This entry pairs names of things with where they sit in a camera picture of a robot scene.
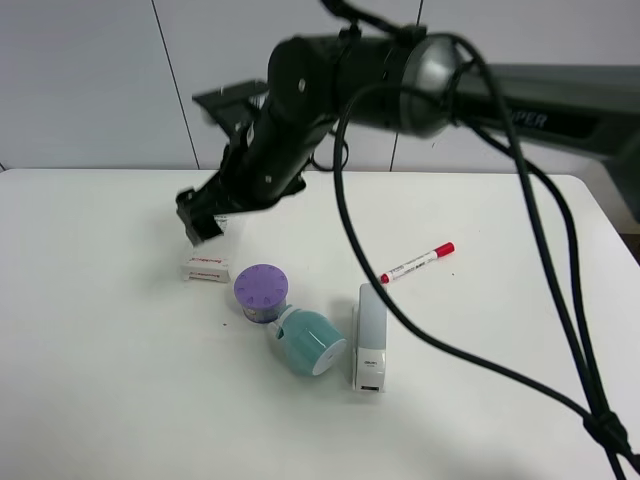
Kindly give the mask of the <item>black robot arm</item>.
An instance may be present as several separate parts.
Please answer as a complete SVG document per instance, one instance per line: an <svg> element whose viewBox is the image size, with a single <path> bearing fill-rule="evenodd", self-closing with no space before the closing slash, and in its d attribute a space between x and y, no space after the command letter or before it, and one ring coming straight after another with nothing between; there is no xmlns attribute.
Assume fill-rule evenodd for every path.
<svg viewBox="0 0 640 480"><path fill-rule="evenodd" d="M265 80L195 102L228 136L218 172L180 192L193 245L222 234L221 215L265 210L303 190L302 171L341 115L417 138L470 122L600 159L639 209L639 70L635 66L487 64L463 38L399 26L345 1L334 36L294 36L272 51Z"/></svg>

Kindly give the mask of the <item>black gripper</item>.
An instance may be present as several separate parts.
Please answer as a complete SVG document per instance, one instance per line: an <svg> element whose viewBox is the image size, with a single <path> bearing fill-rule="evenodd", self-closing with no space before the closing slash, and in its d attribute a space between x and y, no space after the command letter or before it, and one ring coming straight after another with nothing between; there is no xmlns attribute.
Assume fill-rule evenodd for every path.
<svg viewBox="0 0 640 480"><path fill-rule="evenodd" d="M176 196L187 238L198 246L223 234L218 215L267 209L304 188L298 175L306 164L306 129L279 112L262 80L219 87L192 100L228 136L218 172L197 192L189 188Z"/></svg>

